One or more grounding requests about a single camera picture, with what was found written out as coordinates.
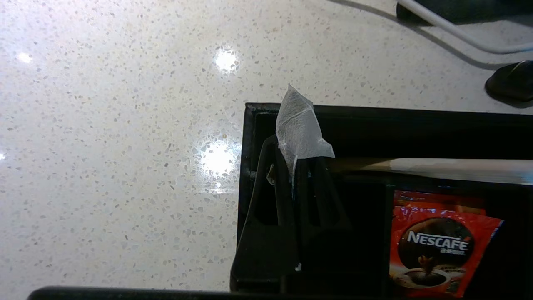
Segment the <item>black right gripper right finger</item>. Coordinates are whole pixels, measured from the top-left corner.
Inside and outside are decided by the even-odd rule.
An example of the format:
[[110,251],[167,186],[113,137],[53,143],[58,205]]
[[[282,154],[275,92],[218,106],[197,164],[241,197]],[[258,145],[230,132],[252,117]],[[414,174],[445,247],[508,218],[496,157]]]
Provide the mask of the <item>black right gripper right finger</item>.
[[312,294],[379,294],[379,203],[372,187],[335,180],[320,158],[298,160],[294,212],[301,283]]

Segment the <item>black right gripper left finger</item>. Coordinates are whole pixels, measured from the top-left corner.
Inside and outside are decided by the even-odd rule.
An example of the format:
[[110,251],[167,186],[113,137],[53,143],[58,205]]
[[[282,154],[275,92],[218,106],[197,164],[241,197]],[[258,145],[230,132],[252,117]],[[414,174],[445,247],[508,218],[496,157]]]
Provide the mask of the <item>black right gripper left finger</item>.
[[265,139],[255,170],[239,186],[232,292],[284,292],[299,264],[291,182],[275,135]]

